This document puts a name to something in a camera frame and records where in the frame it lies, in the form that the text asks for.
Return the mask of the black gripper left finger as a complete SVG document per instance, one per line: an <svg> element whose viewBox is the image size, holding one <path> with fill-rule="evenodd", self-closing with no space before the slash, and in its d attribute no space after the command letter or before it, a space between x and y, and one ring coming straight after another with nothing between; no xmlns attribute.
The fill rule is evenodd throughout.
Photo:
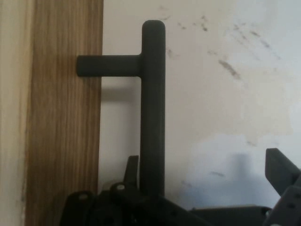
<svg viewBox="0 0 301 226"><path fill-rule="evenodd" d="M127 160L124 179L95 195L80 191L68 196L62 226L205 226L207 222L161 196L137 188L139 157Z"/></svg>

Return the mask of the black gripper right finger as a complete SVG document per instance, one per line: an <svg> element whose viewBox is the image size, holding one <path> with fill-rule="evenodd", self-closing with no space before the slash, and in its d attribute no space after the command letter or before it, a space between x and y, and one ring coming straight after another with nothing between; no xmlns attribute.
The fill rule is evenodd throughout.
<svg viewBox="0 0 301 226"><path fill-rule="evenodd" d="M301 170L279 149L266 149L265 176L280 199L271 209L239 206L193 210L214 226L299 226L301 224Z"/></svg>

